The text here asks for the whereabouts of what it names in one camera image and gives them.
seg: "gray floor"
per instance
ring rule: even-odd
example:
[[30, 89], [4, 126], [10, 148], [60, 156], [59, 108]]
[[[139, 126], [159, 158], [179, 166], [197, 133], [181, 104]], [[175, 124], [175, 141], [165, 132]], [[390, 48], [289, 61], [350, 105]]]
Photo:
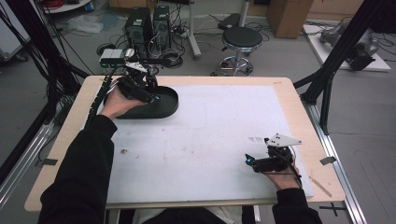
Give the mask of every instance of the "gray floor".
[[[62, 25], [67, 19], [85, 13], [75, 10], [58, 15], [55, 19]], [[196, 27], [211, 17], [196, 19]], [[247, 22], [256, 21], [266, 25], [265, 18], [248, 18]], [[99, 35], [87, 35], [72, 32], [65, 35], [73, 49], [95, 74], [102, 74], [96, 55], [96, 48], [109, 41], [113, 35], [121, 35], [125, 20], [120, 17], [117, 24], [110, 26]], [[216, 28], [215, 22], [207, 22], [203, 29]], [[220, 33], [210, 29], [205, 32]], [[264, 31], [270, 40], [253, 52], [249, 59], [255, 66], [255, 77], [289, 77], [292, 81], [300, 80], [320, 68], [320, 63], [305, 36], [297, 39], [273, 38], [272, 33]], [[223, 47], [220, 36], [196, 36], [202, 51], [202, 58], [195, 61], [191, 56], [190, 45], [185, 42], [184, 63], [178, 69], [164, 68], [158, 76], [209, 76], [218, 63], [226, 56], [233, 55], [230, 50], [221, 51]], [[396, 48], [387, 50], [395, 53]], [[87, 71], [75, 54], [66, 49], [70, 61]], [[396, 56], [380, 50], [383, 59], [395, 60]], [[388, 224], [396, 219], [396, 181], [394, 179], [396, 152], [396, 63], [389, 62], [389, 72], [352, 72], [339, 70], [333, 81], [332, 101], [329, 116], [329, 132], [337, 149], [346, 175], [358, 198], [362, 212], [368, 223]], [[306, 87], [297, 92], [302, 93]], [[27, 63], [11, 62], [0, 67], [0, 163], [2, 164], [10, 151], [38, 115], [45, 99], [46, 82], [39, 75], [30, 60]], [[24, 201], [33, 186], [40, 168], [32, 166], [22, 182], [17, 186], [5, 207], [0, 211], [1, 223], [35, 223], [38, 214], [28, 213], [23, 209]], [[319, 209], [330, 206], [329, 203], [310, 204], [319, 210], [324, 223], [350, 223], [347, 212]], [[272, 223], [270, 207], [262, 209], [265, 223]]]

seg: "black sleeve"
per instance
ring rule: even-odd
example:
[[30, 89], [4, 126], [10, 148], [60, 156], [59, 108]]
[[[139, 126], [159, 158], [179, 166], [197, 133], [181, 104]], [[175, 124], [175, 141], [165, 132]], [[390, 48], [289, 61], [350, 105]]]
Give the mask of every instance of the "black sleeve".
[[41, 195], [38, 223], [104, 223], [117, 130], [98, 115], [67, 149], [54, 183]]
[[303, 189], [282, 189], [273, 206], [276, 224], [321, 224], [318, 212], [308, 207]]

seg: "table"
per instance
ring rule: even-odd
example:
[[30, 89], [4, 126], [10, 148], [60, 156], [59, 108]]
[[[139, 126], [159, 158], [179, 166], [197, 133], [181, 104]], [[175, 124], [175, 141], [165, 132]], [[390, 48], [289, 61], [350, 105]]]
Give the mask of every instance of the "table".
[[[44, 166], [32, 188], [25, 203], [28, 211], [39, 211], [41, 203], [39, 197], [42, 192], [53, 182], [62, 159], [69, 144], [73, 141], [85, 122], [87, 112], [92, 104], [98, 87], [104, 77], [87, 77], [73, 104], [70, 113], [54, 143], [49, 159], [58, 160], [55, 166]], [[309, 202], [341, 202], [345, 193], [338, 181], [334, 169], [330, 164], [322, 165], [319, 160], [326, 157], [324, 149], [319, 142], [316, 132], [307, 116], [299, 96], [291, 81], [283, 77], [157, 77], [163, 86], [188, 86], [188, 85], [238, 85], [238, 86], [272, 86], [276, 92], [285, 119], [289, 125], [290, 133], [294, 138], [303, 141], [299, 146], [300, 157], [309, 176], [309, 182], [314, 191], [314, 196], [308, 198]], [[184, 202], [184, 203], [141, 203], [134, 207], [167, 207], [167, 206], [208, 206], [231, 204], [265, 204], [274, 203], [274, 198], [261, 200], [228, 201], [216, 200], [214, 203]]]

